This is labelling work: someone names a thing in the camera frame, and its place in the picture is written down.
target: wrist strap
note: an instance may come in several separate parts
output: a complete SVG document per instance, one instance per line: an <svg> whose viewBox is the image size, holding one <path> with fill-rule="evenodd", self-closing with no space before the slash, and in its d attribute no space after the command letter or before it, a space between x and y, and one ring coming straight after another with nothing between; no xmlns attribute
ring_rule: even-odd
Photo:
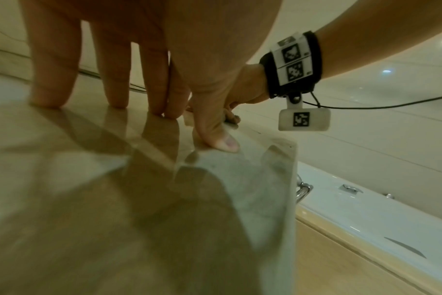
<svg viewBox="0 0 442 295"><path fill-rule="evenodd" d="M312 32L295 33L279 41L260 63L265 69L270 98L311 92L322 77L322 53Z"/></svg>

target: white bathtub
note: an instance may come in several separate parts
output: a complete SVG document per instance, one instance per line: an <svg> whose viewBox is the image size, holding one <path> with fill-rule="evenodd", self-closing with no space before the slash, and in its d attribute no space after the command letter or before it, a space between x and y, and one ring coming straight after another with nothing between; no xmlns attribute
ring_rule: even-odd
<svg viewBox="0 0 442 295"><path fill-rule="evenodd" d="M314 187L297 205L298 218L331 231L340 242L421 288L442 294L437 286L442 285L441 219L303 163L298 174ZM340 189L343 184L362 192Z"/></svg>

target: forearm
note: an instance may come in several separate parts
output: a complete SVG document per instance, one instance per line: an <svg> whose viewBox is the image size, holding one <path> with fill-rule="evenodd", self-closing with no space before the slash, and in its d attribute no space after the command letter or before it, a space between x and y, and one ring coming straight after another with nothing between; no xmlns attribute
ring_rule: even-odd
<svg viewBox="0 0 442 295"><path fill-rule="evenodd" d="M323 78L391 56L442 32L442 0L358 0L316 32Z"/></svg>

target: tiled wall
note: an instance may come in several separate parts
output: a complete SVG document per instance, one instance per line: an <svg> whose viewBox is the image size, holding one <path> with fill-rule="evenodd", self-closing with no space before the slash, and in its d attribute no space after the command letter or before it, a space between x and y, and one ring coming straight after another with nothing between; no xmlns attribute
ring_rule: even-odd
<svg viewBox="0 0 442 295"><path fill-rule="evenodd" d="M296 31L316 30L353 0L286 0L268 44ZM442 95L442 34L414 49L365 68L324 80L316 88L323 105L400 104ZM142 84L134 45L132 82ZM25 30L15 0L0 0L0 50L27 56ZM22 58L0 59L0 70L20 73ZM82 68L96 70L89 31L84 33ZM383 75L383 69L392 73ZM280 99L242 105L245 121L277 130ZM392 110L334 110L327 132L289 133L300 143L300 160L442 218L442 101Z"/></svg>

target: chrome faucet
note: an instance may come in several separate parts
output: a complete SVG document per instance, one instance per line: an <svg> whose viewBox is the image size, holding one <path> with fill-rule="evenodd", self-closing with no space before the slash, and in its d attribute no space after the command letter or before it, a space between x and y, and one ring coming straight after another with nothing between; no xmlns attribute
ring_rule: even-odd
<svg viewBox="0 0 442 295"><path fill-rule="evenodd" d="M313 189L313 186L304 183L302 178L297 174L297 194L295 196L295 203L299 203L303 198L305 198Z"/></svg>

